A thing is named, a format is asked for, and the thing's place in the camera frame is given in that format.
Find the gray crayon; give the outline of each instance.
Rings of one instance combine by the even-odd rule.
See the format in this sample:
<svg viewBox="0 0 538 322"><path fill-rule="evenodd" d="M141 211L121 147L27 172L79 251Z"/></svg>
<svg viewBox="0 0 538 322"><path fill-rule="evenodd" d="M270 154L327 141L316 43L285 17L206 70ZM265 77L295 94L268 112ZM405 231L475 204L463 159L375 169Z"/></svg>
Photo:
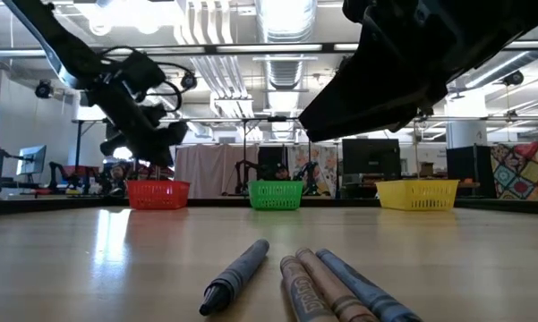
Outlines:
<svg viewBox="0 0 538 322"><path fill-rule="evenodd" d="M396 301L390 294L362 276L330 250L319 250L316 256L381 322L422 322L422 319L409 308Z"/></svg>
<svg viewBox="0 0 538 322"><path fill-rule="evenodd" d="M243 255L225 268L205 289L205 300L199 312L202 316L226 309L249 282L252 274L269 251L269 242L257 240Z"/></svg>

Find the wooden table surface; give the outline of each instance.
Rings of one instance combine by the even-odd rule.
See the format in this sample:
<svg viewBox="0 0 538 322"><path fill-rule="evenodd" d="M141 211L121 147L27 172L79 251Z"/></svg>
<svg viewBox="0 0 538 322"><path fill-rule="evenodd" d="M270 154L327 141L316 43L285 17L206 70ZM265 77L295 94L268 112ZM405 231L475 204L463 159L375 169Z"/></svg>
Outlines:
<svg viewBox="0 0 538 322"><path fill-rule="evenodd" d="M225 313L209 281L252 242L267 260ZM538 321L538 216L455 209L76 209L0 216L0 321L294 321L278 263L326 247L425 321Z"/></svg>

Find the computer monitor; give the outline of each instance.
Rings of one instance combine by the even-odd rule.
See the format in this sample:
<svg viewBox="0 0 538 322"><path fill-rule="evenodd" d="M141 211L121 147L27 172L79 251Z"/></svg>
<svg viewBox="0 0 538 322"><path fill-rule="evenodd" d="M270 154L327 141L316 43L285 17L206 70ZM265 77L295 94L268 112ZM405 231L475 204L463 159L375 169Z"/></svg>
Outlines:
<svg viewBox="0 0 538 322"><path fill-rule="evenodd" d="M344 174L382 174L386 180L402 176L398 140L342 140Z"/></svg>
<svg viewBox="0 0 538 322"><path fill-rule="evenodd" d="M46 163L46 146L22 148L20 150L20 157L23 157L24 160L18 161L16 174L41 174L44 171L44 164Z"/></svg>

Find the ceiling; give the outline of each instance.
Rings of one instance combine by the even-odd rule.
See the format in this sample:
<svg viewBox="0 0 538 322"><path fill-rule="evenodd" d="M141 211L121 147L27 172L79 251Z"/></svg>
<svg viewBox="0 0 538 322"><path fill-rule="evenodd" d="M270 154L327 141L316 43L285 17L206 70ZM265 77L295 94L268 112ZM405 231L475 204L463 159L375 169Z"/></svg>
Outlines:
<svg viewBox="0 0 538 322"><path fill-rule="evenodd" d="M107 35L98 37L90 32L89 20L72 5L72 1L58 2L56 7L57 19L74 35L84 40L91 46L112 47L126 45L140 46L173 46L175 42L173 27L161 27L156 33L146 35L133 27L114 27ZM251 44L259 43L257 22L254 2L252 0L231 1L231 35L235 43ZM316 22L312 31L314 42L357 42L360 36L360 26L348 21L341 12L339 1L319 1L316 12ZM538 39L538 28L524 38ZM38 42L12 16L9 10L0 5L0 48L24 48L38 47ZM499 53L487 64L500 64L506 59L508 53ZM307 106L316 94L329 81L342 60L343 55L310 55L316 59L305 62L303 74L303 92L300 93L298 109ZM255 113L262 112L267 108L266 84L263 64L254 62L252 55L239 55L238 65L243 75L243 80L253 103ZM170 56L160 57L158 60L192 66L189 57ZM0 68L8 68L13 75L20 79L38 81L41 79L54 79L58 87L63 84L56 82L56 76L52 73L45 59L13 59L0 62ZM525 82L518 87L511 87L509 95L502 85L488 85L484 87L486 93L486 105L488 114L502 115L508 108L519 106L526 107L522 114L538 114L538 105L529 107L532 102L538 101L538 60L532 62L520 71L525 76ZM176 79L182 76L178 71L166 70L170 77ZM198 87L184 94L184 108L190 109L192 117L214 117L209 108L210 91L205 87ZM435 114L444 114L443 103L435 106ZM490 126L503 126L501 123L489 124ZM521 132L537 133L538 122L522 124ZM443 131L445 123L438 124L433 129Z"/></svg>

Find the basket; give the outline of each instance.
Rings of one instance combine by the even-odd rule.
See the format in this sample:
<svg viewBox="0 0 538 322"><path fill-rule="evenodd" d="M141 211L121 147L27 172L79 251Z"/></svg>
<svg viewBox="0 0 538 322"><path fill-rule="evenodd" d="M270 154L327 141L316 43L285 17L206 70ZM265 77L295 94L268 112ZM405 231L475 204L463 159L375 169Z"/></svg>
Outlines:
<svg viewBox="0 0 538 322"><path fill-rule="evenodd" d="M249 182L251 206L258 210L294 210L301 206L302 181Z"/></svg>
<svg viewBox="0 0 538 322"><path fill-rule="evenodd" d="M171 210L187 206L189 183L181 181L129 181L129 205L138 210Z"/></svg>
<svg viewBox="0 0 538 322"><path fill-rule="evenodd" d="M383 208L450 210L459 180L399 180L376 182Z"/></svg>

